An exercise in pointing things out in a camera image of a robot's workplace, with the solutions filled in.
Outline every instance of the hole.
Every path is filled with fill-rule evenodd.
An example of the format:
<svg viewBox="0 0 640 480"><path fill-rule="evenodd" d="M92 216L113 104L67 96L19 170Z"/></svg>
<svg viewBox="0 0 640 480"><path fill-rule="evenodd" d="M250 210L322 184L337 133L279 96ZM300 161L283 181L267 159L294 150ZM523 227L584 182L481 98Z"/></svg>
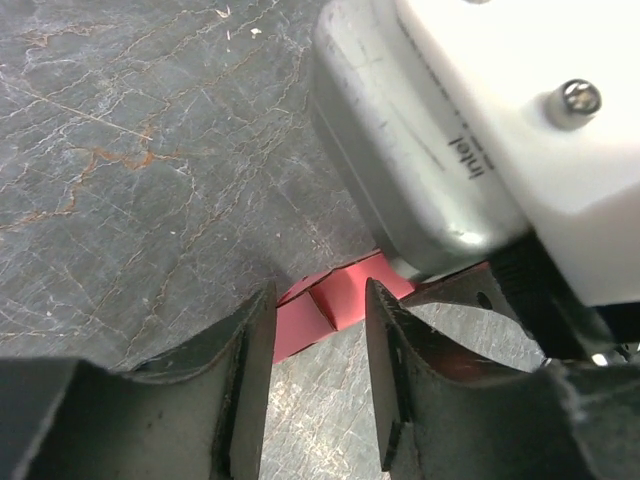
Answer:
<svg viewBox="0 0 640 480"><path fill-rule="evenodd" d="M478 292L476 295L476 300L478 301L478 305L480 305L485 310L493 310L493 304L484 292Z"/></svg>

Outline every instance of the rust-colored vein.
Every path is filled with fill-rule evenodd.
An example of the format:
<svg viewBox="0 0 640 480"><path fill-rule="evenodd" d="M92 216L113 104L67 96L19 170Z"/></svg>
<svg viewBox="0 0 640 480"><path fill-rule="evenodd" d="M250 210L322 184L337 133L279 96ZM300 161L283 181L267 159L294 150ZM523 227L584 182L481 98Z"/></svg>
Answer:
<svg viewBox="0 0 640 480"><path fill-rule="evenodd" d="M66 215L72 214L76 208L76 203L78 200L78 191L80 188L84 186L84 182L87 179L87 177L89 177L89 175L91 175L91 173L93 173L95 169L98 167L99 158L103 158L108 162L121 163L128 170L136 171L136 170L141 170L143 168L147 168L156 159L161 159L161 160L177 159L179 154L178 150L176 150L173 155L155 155L151 150L147 149L144 157L142 158L142 161L136 161L136 160L132 160L129 155L108 152L107 150L104 150L103 148L100 148L100 147L93 148L90 151L91 151L91 160L89 161L89 164L84 168L84 170L80 172L80 175L78 175L75 181L72 183L71 188L69 189L69 201L64 207L59 208L54 212L44 212L44 211L34 210L33 212L29 213L28 215L26 215L25 217L21 218L20 220L14 223L11 223L8 225L0 225L0 231L11 230L17 227L22 227L24 225L29 225L35 222L39 222L41 220L46 220L52 217L66 216Z"/></svg>

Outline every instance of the pink block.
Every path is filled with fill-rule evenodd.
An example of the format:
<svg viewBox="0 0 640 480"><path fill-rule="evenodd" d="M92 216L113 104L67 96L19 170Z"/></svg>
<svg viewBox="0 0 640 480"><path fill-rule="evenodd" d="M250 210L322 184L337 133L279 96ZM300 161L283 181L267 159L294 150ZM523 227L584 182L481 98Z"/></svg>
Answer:
<svg viewBox="0 0 640 480"><path fill-rule="evenodd" d="M396 298L403 298L415 289L393 271L381 253L347 268L334 270L311 288L311 295L336 330L343 330L364 319L368 278L379 280Z"/></svg>
<svg viewBox="0 0 640 480"><path fill-rule="evenodd" d="M278 307L273 363L304 350L335 332L309 292Z"/></svg>

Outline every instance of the screw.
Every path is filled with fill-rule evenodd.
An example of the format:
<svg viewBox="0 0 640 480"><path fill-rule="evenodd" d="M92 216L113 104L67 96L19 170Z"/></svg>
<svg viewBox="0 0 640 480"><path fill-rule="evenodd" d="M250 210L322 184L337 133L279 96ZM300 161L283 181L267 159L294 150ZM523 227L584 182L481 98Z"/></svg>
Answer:
<svg viewBox="0 0 640 480"><path fill-rule="evenodd" d="M573 130L586 125L602 107L600 91L586 80L570 80L549 95L547 116L557 127Z"/></svg>

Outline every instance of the pink object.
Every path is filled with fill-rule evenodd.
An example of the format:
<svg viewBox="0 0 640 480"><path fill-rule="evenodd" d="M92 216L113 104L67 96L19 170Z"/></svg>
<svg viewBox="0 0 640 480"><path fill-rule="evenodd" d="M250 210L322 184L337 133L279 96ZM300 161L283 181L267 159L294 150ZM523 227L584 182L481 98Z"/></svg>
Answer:
<svg viewBox="0 0 640 480"><path fill-rule="evenodd" d="M393 271L380 252L305 277L278 303L273 363L363 320L368 278L379 280L397 298L415 290L412 283Z"/></svg>

